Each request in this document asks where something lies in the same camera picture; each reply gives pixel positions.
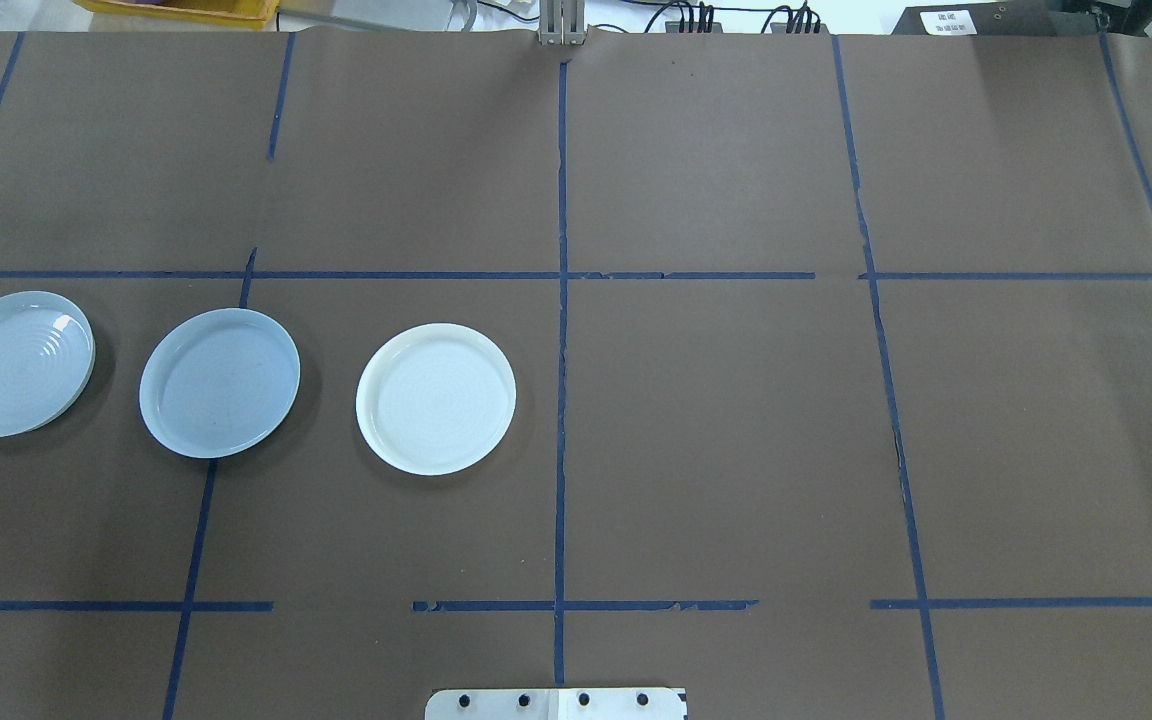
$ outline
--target black device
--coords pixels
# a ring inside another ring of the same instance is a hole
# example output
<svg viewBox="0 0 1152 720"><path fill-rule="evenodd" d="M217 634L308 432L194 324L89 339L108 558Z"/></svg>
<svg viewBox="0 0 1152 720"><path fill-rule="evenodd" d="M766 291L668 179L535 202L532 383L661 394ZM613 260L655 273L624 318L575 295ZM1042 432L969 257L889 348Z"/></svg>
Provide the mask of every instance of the black device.
<svg viewBox="0 0 1152 720"><path fill-rule="evenodd" d="M1096 35L1096 23L1091 14L1052 10L1047 0L919 5L905 8L892 35Z"/></svg>

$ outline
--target light blue plate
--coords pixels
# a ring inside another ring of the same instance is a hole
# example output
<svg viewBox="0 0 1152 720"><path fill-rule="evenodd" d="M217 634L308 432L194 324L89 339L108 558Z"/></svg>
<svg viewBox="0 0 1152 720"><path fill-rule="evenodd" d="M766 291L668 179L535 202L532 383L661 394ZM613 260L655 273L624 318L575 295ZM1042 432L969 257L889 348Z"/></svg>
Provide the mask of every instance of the light blue plate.
<svg viewBox="0 0 1152 720"><path fill-rule="evenodd" d="M150 433L188 457L223 457L274 432L301 386L296 343L267 314L238 306L182 323L141 376Z"/></svg>
<svg viewBox="0 0 1152 720"><path fill-rule="evenodd" d="M91 325L73 302L51 291L0 297L0 437L58 418L94 362Z"/></svg>

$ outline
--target black cable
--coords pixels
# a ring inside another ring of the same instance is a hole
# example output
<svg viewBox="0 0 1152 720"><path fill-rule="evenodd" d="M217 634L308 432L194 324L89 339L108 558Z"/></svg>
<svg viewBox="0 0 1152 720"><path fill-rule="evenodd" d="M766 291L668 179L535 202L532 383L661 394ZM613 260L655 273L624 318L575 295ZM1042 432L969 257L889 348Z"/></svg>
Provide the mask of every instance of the black cable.
<svg viewBox="0 0 1152 720"><path fill-rule="evenodd" d="M788 5L781 5L780 8L776 8L772 10L772 13L767 14L767 18L763 21L763 29L758 31L759 35L767 32L767 28L772 26L772 18L774 18L776 16L776 13L780 13L781 10L785 10L786 13L790 14L790 18L788 18L786 23L794 22L794 8L790 8L790 6Z"/></svg>
<svg viewBox="0 0 1152 720"><path fill-rule="evenodd" d="M672 3L655 3L653 0L621 0L621 3L629 5L646 5L649 8L660 8L660 6L666 6L668 8ZM717 10L722 10L723 13L767 13L768 8L714 8Z"/></svg>
<svg viewBox="0 0 1152 720"><path fill-rule="evenodd" d="M652 18L647 21L647 26L643 28L643 32L652 32L652 25L655 23L655 20L660 17L660 14L665 13L669 8L679 8L679 29L682 29L682 23L684 23L685 18L684 10L690 13L691 3L688 3L687 0L670 0L668 3L660 5L659 8L657 8L657 12L652 14Z"/></svg>
<svg viewBox="0 0 1152 720"><path fill-rule="evenodd" d="M488 1L486 1L486 0L479 0L479 5L483 5L484 8L492 8L493 10L500 10L501 13L507 14L507 15L509 15L509 17L515 18L515 20L517 20L518 22L522 22L522 23L535 23L537 20L540 18L540 15L536 15L535 18L522 17L522 15L513 12L509 8L505 8L502 5L488 3Z"/></svg>
<svg viewBox="0 0 1152 720"><path fill-rule="evenodd" d="M812 22L814 20L814 31L812 29ZM790 15L790 24L785 26L787 33L795 35L810 35L812 32L820 32L820 14L812 9L812 6L808 5L808 0L803 0L803 5L797 9L796 13Z"/></svg>

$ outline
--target plate rim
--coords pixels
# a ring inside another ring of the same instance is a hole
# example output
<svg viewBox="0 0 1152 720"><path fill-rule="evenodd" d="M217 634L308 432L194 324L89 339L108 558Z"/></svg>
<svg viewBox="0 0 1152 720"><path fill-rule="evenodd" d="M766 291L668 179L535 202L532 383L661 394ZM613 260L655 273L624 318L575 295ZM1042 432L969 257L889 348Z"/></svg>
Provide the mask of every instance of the plate rim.
<svg viewBox="0 0 1152 720"><path fill-rule="evenodd" d="M294 364L296 364L296 381L294 381L293 384L291 396L287 402L287 407L285 407L285 409L280 411L278 419L273 420L273 423L270 424L268 429L263 429L260 433L257 433L251 438L244 439L244 441L242 444L238 444L237 446L225 448L225 452L221 452L221 454L219 455L210 455L206 454L206 452L213 450L214 448L207 448L205 446L202 446L200 444L191 444L189 445L189 447L182 447L182 445L177 442L179 438L169 435L164 437L164 434L160 434L160 430L162 429L161 415L158 414L157 411L150 412L146 410L146 407L154 406L154 402L152 402L152 400L154 399L151 397L151 392L154 388L152 387L151 379L157 377L157 374L151 377L151 370L165 369L166 366L165 363L169 358L168 357L169 342L173 340L173 338L182 336L182 334L191 329L196 329L194 328L194 325L214 323L215 320L225 318L226 316L235 316L235 314L247 316L247 318L252 318L252 316L255 316L255 318L259 318L257 323L260 324L260 329L278 331L278 334L275 334L275 340L278 340L280 343L285 341L287 342L287 347L291 348L291 358L294 359ZM252 310L250 309L250 306L215 306L215 309L202 311L202 313L194 314L191 316L191 318L188 318L182 323L175 325L175 327L172 328L172 331L169 331L168 334L165 334L165 336L162 336L162 340L157 342L157 344L154 346L154 350L150 353L150 356L147 356L147 359L145 361L145 367L142 369L141 371L141 386L138 387L137 392L137 402L138 406L141 407L142 423L145 424L147 432L150 432L150 435L153 437L156 441L159 442L159 445L161 445L165 448L168 448L168 450L175 452L175 454L177 455L183 455L184 457L194 457L197 460L215 460L219 457L228 457L230 455L237 455L240 452L247 450L247 448L256 446L258 442L262 441L262 439L268 438L270 434L273 433L274 430L279 427L279 425L283 424L283 420L287 419L287 416L291 414L291 407L296 404L296 397L300 392L301 392L301 350L298 347L296 347L296 341L293 340L291 333L287 332L287 328L285 328L283 325L278 320L275 320L274 318L270 318L268 314L262 313L262 311L259 310ZM198 454L198 450L204 452L204 454Z"/></svg>
<svg viewBox="0 0 1152 720"><path fill-rule="evenodd" d="M376 429L372 427L371 423L367 423L365 420L367 402L370 400L370 393L366 393L367 381L371 377L374 377L376 373L380 372L378 364L388 361L394 355L394 348L396 348L400 344L403 344L404 340L410 338L412 334L430 333L434 332L435 329L444 329L453 334L457 334L457 336L468 338L468 340L475 341L475 343L478 346L486 343L486 347L492 348L494 355L498 356L500 363L503 364L503 369L507 370L507 374L509 378L509 388L508 388L509 410L508 410L508 418L503 422L502 427L500 427L498 432L494 433L492 442L484 444L484 450L482 452L482 454L477 454L472 460L465 462L465 464L460 464L448 470L444 469L430 470L429 467L414 465L411 464L411 462L408 462L407 458L404 457L396 457L393 454L389 454L388 452L380 450L380 448L378 448L379 439L374 438ZM513 364L509 363L509 356L506 355L503 350L500 350L500 346L497 344L495 341L492 340L492 338L486 336L485 333L476 331L475 328L468 327L468 325L462 325L460 323L424 323L420 325L415 325L415 327L399 332L397 334L394 334L393 338L389 338L389 340L381 343L379 348L376 348L376 351L371 354L371 357L370 359L367 359L366 365L364 365L364 367L362 369L362 374L358 376L358 388L355 392L354 407L355 407L355 419L357 420L358 430L362 433L362 438L364 438L364 441L367 444L367 447L371 448L371 452L373 452L376 456L387 462L387 464L391 465L392 468L402 470L403 473L420 475L420 477L433 478L433 477L439 477L439 475L457 473L461 470L472 468L473 465L477 464L477 462L480 462L482 460L484 460L484 457L492 454L492 452L500 445L500 441L502 441L502 439L505 439L505 435L509 432L509 429L513 425L513 416L515 416L518 409L518 379L515 372L513 372Z"/></svg>
<svg viewBox="0 0 1152 720"><path fill-rule="evenodd" d="M29 425L29 427L26 429L14 429L12 432L0 433L0 438L14 437L32 432L32 430L44 427L44 425L50 424L55 418L59 418L59 416L65 415L65 410L69 410L70 407L74 406L74 402L77 402L78 397L82 396L83 391L88 388L88 382L91 381L92 377L92 369L96 366L96 335L94 333L92 333L91 323L88 321L88 316L83 313L82 306L78 306L76 302L74 302L73 300L68 300L68 297L66 297L65 295L60 295L60 293L47 291L47 290L9 291L6 293L6 295L0 296L0 305L17 305L18 309L24 309L24 306L29 305L23 305L22 302L26 301L28 297L41 297L41 300L46 300L51 304L46 305L45 306L46 309L63 311L63 313L69 314L71 316L71 318L74 318L74 320L77 320L79 327L83 328L83 333L86 334L88 336L88 344L86 344L88 367L83 372L83 379L81 382L78 382L78 387L74 388L73 395L69 396L68 400L66 400L62 404L60 404L60 407L55 410L54 414L47 416L47 418L44 420L38 420L38 423Z"/></svg>

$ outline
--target white plate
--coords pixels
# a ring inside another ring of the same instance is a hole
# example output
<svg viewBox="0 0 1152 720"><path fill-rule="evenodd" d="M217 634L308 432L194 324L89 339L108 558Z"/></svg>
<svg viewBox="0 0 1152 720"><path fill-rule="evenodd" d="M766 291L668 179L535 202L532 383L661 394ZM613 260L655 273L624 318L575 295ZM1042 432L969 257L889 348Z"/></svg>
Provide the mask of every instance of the white plate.
<svg viewBox="0 0 1152 720"><path fill-rule="evenodd" d="M92 328L73 302L51 291L0 297L0 437L58 418L93 364Z"/></svg>
<svg viewBox="0 0 1152 720"><path fill-rule="evenodd" d="M494 342L463 325L434 323L399 333L371 356L355 410L380 460L409 473L446 475L500 442L515 392Z"/></svg>
<svg viewBox="0 0 1152 720"><path fill-rule="evenodd" d="M301 356L283 325L226 306L181 323L154 348L141 416L168 450L223 457L274 432L300 387Z"/></svg>

